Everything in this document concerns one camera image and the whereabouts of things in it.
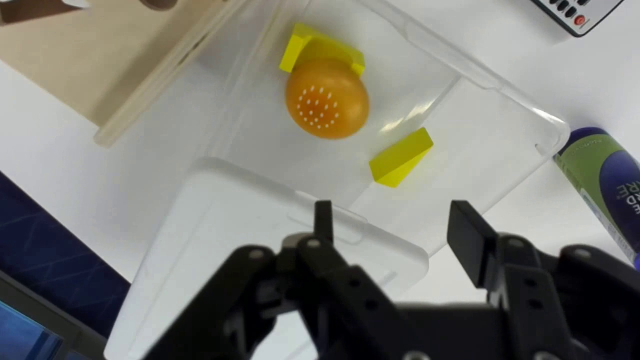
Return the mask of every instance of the yellow foam cube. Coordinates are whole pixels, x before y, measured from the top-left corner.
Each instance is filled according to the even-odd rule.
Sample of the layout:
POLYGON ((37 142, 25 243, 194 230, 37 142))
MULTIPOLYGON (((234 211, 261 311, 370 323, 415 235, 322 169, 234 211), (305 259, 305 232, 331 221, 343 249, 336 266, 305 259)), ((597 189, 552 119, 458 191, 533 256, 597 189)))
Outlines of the yellow foam cube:
POLYGON ((281 58, 281 71, 290 75, 298 63, 319 58, 336 58, 347 63, 359 76, 363 76, 366 69, 365 54, 361 51, 306 24, 297 24, 281 58))
POLYGON ((378 184, 399 189, 432 147, 434 140, 424 128, 408 135, 368 163, 375 180, 378 184))

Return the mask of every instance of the white table surface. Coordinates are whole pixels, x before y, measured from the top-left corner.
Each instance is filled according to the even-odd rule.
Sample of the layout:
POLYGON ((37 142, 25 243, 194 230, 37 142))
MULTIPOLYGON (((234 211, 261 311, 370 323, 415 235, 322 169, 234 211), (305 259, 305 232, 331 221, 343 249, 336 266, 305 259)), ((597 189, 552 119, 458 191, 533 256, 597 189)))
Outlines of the white table surface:
MULTIPOLYGON (((609 128, 640 159, 638 3, 624 3, 582 41, 570 38, 529 0, 393 3, 542 108, 575 128, 609 128)), ((0 171, 133 280, 154 238, 151 228, 163 223, 184 171, 206 147, 199 135, 217 117, 221 87, 202 73, 200 65, 191 67, 163 94, 163 106, 153 106, 115 149, 104 150, 93 142, 93 124, 0 67, 0 171)), ((623 259, 555 165, 504 199, 489 221, 552 254, 584 243, 623 259)), ((453 252, 442 251, 432 259, 430 274, 404 299, 470 303, 482 300, 482 292, 473 291, 453 252)))

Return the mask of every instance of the blue bottle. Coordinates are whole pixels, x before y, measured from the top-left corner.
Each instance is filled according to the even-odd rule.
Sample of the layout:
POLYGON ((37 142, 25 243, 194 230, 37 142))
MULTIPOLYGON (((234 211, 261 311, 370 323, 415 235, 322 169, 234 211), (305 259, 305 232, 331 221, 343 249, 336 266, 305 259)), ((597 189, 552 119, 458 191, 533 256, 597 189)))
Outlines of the blue bottle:
POLYGON ((638 163, 602 128, 575 130, 556 163, 640 270, 638 163))

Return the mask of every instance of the transparent plastic container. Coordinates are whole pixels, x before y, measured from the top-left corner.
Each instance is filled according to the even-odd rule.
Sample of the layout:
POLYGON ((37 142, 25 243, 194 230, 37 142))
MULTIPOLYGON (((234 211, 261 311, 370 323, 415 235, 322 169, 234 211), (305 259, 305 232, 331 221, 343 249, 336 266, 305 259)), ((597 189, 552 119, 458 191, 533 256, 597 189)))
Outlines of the transparent plastic container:
POLYGON ((489 211, 569 139, 562 121, 387 0, 248 3, 202 65, 227 76, 229 94, 212 117, 210 157, 328 199, 428 252, 446 243, 450 200, 489 211), (278 63, 297 22, 365 53, 372 108, 356 137, 320 140, 288 117, 278 63), (376 184, 368 163, 423 126, 434 139, 428 157, 399 189, 376 184))

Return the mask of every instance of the wooden board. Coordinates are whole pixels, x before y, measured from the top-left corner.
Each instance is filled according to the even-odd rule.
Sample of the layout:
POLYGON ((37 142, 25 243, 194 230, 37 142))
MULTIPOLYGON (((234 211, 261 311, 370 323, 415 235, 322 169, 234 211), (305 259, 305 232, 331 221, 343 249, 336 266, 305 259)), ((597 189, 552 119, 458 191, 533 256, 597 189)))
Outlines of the wooden board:
POLYGON ((0 28, 8 63, 98 126, 113 145, 244 0, 93 0, 91 10, 0 28))

